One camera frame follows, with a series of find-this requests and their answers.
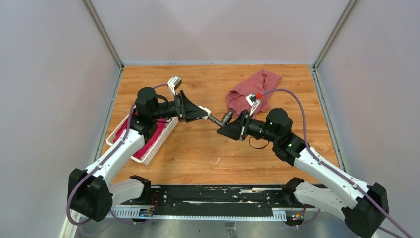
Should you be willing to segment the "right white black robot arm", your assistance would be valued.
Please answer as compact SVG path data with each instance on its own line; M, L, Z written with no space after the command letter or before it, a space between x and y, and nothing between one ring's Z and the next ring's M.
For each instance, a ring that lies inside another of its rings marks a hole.
M251 136L273 143L272 150L280 160L311 174L326 186L321 189L301 178L291 179L283 192L287 206L302 203L318 207L343 220L357 236L372 237L389 214L386 189L336 167L293 133L292 124L282 108L269 111L265 121L253 119L248 110L243 110L235 121L222 126L217 133L237 141Z

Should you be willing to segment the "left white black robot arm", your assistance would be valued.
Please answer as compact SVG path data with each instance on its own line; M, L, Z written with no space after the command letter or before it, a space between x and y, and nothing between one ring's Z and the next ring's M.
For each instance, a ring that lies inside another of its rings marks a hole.
M180 91L169 101L154 88L138 91L131 106L127 125L118 140L87 168L74 169L69 175L66 215L69 222L81 226L90 220L103 220L112 207L134 199L148 204L152 198L150 182L140 176L131 176L117 185L110 183L122 166L143 148L158 128L160 119L179 118L191 122L207 119L211 111L192 103Z

